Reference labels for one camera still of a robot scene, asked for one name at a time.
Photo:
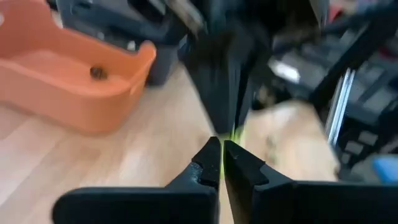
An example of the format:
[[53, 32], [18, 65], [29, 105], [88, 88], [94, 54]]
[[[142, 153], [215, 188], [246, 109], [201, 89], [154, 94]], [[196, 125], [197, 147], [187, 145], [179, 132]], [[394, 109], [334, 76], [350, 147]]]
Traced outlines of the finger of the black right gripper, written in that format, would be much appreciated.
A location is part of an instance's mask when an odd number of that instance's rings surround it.
[[254, 92], [264, 83], [264, 71], [270, 57], [269, 47], [259, 42], [236, 44], [234, 55], [237, 56], [236, 109], [234, 127], [241, 127], [248, 116], [254, 99]]
[[246, 119], [249, 84], [245, 64], [248, 58], [248, 34], [229, 30], [199, 37], [183, 60], [218, 134], [232, 133]]

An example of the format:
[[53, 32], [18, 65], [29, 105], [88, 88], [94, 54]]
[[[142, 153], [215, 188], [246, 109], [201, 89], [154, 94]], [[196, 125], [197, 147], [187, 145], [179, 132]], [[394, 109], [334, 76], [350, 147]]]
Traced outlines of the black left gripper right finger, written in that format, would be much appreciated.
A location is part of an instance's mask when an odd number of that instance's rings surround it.
[[397, 224], [397, 184], [294, 180], [232, 141], [223, 165], [235, 223]]

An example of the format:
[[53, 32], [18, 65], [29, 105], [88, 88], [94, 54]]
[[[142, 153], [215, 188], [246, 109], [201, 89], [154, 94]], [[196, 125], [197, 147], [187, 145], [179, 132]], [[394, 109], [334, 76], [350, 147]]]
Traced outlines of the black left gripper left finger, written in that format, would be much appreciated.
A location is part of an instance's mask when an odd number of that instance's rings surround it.
[[210, 137], [191, 162], [164, 187], [83, 187], [63, 194], [54, 223], [219, 222], [221, 144]]

